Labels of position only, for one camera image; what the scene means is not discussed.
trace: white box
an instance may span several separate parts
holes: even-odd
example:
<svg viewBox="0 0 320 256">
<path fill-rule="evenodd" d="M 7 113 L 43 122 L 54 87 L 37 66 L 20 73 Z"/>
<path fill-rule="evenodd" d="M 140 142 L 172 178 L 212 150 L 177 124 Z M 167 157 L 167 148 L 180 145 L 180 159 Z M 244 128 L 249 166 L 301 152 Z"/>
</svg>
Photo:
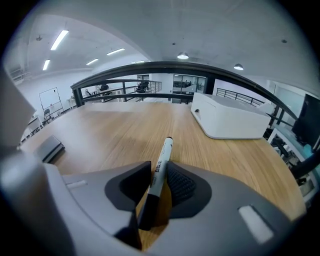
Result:
<svg viewBox="0 0 320 256">
<path fill-rule="evenodd" d="M 248 103 L 195 93 L 191 112 L 204 133 L 213 139 L 259 139 L 270 116 Z"/>
</svg>

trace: computer monitor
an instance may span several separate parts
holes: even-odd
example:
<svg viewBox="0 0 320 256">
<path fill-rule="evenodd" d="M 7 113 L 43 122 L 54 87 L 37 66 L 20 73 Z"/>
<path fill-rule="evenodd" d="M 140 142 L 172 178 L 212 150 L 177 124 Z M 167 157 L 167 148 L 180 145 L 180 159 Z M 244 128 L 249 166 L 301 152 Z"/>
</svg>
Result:
<svg viewBox="0 0 320 256">
<path fill-rule="evenodd" d="M 292 131 L 297 139 L 309 144 L 315 151 L 320 143 L 320 100 L 308 94 L 304 97 L 303 106 Z"/>
</svg>

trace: wooden table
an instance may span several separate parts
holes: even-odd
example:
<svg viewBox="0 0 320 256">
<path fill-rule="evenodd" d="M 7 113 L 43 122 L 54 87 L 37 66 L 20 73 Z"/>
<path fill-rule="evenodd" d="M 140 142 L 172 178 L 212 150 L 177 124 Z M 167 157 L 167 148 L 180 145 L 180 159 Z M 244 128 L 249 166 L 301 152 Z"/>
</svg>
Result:
<svg viewBox="0 0 320 256">
<path fill-rule="evenodd" d="M 291 220 L 306 212 L 294 177 L 265 139 L 211 139 L 192 116 L 189 105 L 87 103 L 44 127 L 21 148 L 33 152 L 50 135 L 65 146 L 65 152 L 54 163 L 63 175 L 139 161 L 151 161 L 153 171 L 165 138 L 171 136 L 172 161 L 236 178 L 278 206 Z M 137 206 L 137 212 L 144 199 Z M 163 187 L 159 208 L 157 227 L 151 231 L 140 230 L 144 250 L 168 222 L 171 194 L 167 184 Z"/>
</svg>

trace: marker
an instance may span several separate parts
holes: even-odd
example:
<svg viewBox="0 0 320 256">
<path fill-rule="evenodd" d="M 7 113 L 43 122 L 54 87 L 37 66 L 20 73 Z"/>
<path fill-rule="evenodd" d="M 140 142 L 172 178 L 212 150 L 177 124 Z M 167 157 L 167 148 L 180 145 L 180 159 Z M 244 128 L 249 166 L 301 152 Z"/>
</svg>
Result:
<svg viewBox="0 0 320 256">
<path fill-rule="evenodd" d="M 138 216 L 138 228 L 141 230 L 150 230 L 155 222 L 158 203 L 166 178 L 167 162 L 170 159 L 173 142 L 171 137 L 167 137 L 164 140 L 144 205 Z"/>
</svg>

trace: white ceiling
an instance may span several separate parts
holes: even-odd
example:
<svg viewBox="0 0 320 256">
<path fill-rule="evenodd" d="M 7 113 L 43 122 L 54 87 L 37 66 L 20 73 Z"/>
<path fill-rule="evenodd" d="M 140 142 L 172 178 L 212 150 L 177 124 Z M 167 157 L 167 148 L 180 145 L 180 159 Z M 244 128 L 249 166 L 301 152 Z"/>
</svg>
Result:
<svg viewBox="0 0 320 256">
<path fill-rule="evenodd" d="M 178 53 L 186 51 L 190 62 L 320 95 L 319 64 L 313 52 L 288 14 L 271 0 L 47 0 L 34 14 L 69 17 L 100 28 L 151 61 L 176 61 Z M 77 31 L 77 38 L 91 37 L 99 46 L 105 41 L 99 33 L 87 36 L 88 30 Z M 65 49 L 59 66 L 67 65 L 65 55 L 80 62 L 73 47 L 61 45 L 61 52 Z M 96 58 L 90 50 L 81 55 L 88 61 Z M 244 71 L 233 69 L 237 63 Z"/>
<path fill-rule="evenodd" d="M 51 50 L 62 30 L 69 33 L 56 50 Z M 120 48 L 125 50 L 107 56 Z M 4 64 L 10 72 L 21 69 L 35 77 L 57 71 L 94 69 L 136 53 L 138 51 L 123 40 L 101 28 L 68 17 L 40 14 L 22 24 L 16 32 L 8 45 Z M 99 60 L 86 65 L 94 59 Z M 50 63 L 43 71 L 45 60 Z"/>
</svg>

